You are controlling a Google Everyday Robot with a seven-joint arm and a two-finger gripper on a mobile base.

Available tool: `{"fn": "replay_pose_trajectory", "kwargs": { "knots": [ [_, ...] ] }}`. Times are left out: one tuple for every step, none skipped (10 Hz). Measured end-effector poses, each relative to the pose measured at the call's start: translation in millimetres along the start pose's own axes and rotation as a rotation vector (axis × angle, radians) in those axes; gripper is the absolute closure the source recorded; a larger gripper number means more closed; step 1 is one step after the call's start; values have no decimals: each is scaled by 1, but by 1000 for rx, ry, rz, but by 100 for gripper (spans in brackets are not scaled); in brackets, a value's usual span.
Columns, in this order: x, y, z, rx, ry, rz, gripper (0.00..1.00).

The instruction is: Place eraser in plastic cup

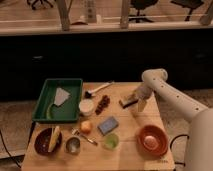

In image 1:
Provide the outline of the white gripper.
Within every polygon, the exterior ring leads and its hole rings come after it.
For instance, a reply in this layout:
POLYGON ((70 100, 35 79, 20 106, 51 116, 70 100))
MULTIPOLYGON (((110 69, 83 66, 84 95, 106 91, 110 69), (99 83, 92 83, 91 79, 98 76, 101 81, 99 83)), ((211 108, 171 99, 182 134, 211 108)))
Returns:
POLYGON ((145 83, 141 83, 135 90, 134 90, 134 96, 138 100, 138 112, 143 112, 146 104, 147 104, 147 99, 151 97, 153 93, 153 90, 147 86, 145 83))

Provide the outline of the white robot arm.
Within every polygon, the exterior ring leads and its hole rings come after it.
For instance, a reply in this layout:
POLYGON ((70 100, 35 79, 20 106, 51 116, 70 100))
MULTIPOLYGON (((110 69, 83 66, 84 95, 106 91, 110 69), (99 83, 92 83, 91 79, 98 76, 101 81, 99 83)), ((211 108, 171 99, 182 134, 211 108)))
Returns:
POLYGON ((213 108, 210 108, 167 83, 165 69, 148 69, 136 88, 141 100, 157 92, 190 124, 184 156, 184 171, 213 171, 213 108))

